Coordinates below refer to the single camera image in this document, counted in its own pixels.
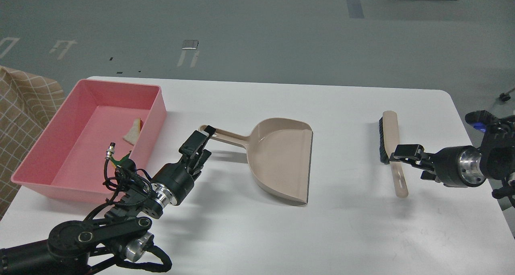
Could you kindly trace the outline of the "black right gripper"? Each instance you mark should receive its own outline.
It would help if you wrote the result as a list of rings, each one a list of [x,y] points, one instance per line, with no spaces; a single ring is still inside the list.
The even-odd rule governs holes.
[[[443,183],[446,187],[478,187],[486,181],[480,162],[482,154],[473,146],[443,148],[435,154],[427,153],[420,144],[401,144],[390,154],[389,162],[406,163],[424,170],[423,181]]]

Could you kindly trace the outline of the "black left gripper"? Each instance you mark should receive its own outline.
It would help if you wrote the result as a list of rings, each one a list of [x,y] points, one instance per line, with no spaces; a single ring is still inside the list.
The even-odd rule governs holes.
[[[207,125],[203,130],[195,130],[179,148],[181,161],[185,163],[167,163],[152,178],[152,187],[156,193],[155,201],[161,206],[180,205],[201,175],[204,164],[211,156],[206,150],[207,142],[216,130]]]

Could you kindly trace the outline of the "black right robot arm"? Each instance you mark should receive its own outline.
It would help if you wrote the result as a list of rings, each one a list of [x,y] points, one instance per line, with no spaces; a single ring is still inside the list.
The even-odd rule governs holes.
[[[478,187],[487,180],[501,182],[492,190],[493,198],[508,198],[514,204],[515,126],[514,115],[498,118],[487,110],[469,112],[465,121],[482,132],[478,148],[472,145],[425,152],[420,144],[401,144],[398,116],[385,111],[379,119],[379,159],[390,165],[396,195],[408,196],[402,164],[421,169],[420,178],[445,187]]]

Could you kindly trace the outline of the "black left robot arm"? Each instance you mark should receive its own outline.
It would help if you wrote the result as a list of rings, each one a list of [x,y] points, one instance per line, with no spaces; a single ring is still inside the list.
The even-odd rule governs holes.
[[[46,240],[1,249],[2,275],[95,275],[111,266],[166,273],[170,257],[150,233],[168,205],[180,205],[211,156],[206,144],[216,135],[210,125],[194,131],[180,147],[181,158],[154,176],[129,156],[113,159],[110,143],[104,182],[113,195],[83,220],[55,226]]]

